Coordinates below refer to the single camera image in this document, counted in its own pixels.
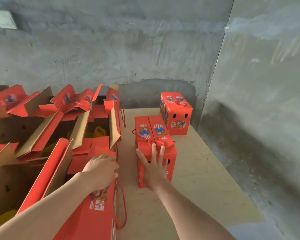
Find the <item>human arm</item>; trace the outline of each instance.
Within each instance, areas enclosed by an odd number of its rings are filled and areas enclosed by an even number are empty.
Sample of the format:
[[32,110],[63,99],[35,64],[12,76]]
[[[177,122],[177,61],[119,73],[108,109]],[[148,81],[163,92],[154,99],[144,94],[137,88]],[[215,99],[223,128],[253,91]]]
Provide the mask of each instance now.
[[168,160],[163,162],[164,146],[156,160],[156,145],[152,145],[152,159],[148,163],[143,153],[136,153],[144,166],[144,183],[161,200],[169,213],[180,240],[235,240],[215,219],[184,197],[166,175]]
[[92,158],[82,172],[0,226],[0,240],[52,240],[85,197],[105,189],[118,176],[115,158],[106,156]]

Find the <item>plywood surface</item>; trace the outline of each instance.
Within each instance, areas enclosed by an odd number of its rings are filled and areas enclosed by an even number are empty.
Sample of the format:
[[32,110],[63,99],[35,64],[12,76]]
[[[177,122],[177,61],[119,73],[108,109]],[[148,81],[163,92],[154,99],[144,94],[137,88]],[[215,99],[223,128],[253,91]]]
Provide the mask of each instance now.
[[[118,143],[118,149],[119,179],[124,189],[128,221],[117,232],[118,240],[179,239],[159,199],[148,189],[138,188],[138,159],[132,134],[134,117],[158,114],[158,108],[125,110],[127,128],[121,126],[122,141]],[[262,214],[193,127],[189,127],[188,135],[172,136],[172,139],[176,141],[178,151],[172,184],[182,194],[225,227],[263,221]],[[122,219],[122,199],[118,208]]]

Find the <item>wooden table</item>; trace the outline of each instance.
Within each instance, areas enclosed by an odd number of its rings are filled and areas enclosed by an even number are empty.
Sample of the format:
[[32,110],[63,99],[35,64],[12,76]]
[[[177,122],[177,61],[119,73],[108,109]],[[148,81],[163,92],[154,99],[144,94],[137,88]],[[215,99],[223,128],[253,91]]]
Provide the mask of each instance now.
[[[159,115],[159,108],[126,109],[126,125],[121,126],[119,179],[123,185],[128,221],[117,231],[118,240],[179,239],[168,213],[148,189],[138,188],[135,153],[135,116]],[[172,184],[192,202],[223,226],[261,222],[263,215],[236,184],[192,126],[186,136],[172,136],[178,151]],[[118,202],[119,218],[124,218],[122,199]]]

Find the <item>person's left hand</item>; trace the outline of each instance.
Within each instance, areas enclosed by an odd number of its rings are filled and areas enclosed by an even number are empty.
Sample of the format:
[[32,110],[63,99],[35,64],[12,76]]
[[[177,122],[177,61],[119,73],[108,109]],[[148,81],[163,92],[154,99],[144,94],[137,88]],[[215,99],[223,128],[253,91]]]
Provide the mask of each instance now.
[[82,172],[80,172],[88,193],[107,188],[118,177],[115,170],[119,168],[119,165],[115,162],[115,159],[115,156],[107,157],[105,153],[88,161]]

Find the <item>person's left arm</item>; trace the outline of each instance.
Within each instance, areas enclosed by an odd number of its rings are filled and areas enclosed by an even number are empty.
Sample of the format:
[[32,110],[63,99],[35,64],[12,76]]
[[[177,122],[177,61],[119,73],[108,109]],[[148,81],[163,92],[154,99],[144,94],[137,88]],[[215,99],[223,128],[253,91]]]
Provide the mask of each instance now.
[[85,197],[105,189],[118,176],[114,170],[119,165],[106,156],[91,159],[59,189],[0,226],[0,240],[52,240]]

